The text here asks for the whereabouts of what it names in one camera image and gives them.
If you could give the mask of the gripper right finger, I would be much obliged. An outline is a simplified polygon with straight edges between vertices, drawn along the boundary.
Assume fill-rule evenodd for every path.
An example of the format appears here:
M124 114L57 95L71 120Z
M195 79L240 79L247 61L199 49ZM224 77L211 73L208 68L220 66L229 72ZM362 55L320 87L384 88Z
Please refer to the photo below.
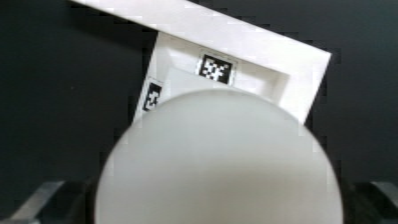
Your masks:
M398 186L341 182L343 224L398 224Z

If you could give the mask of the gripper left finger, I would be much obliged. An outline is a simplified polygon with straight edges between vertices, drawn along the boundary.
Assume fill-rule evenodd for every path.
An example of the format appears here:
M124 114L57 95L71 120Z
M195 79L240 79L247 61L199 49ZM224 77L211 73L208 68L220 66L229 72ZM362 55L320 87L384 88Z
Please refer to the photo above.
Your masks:
M5 224L94 224L94 193L92 180L44 182Z

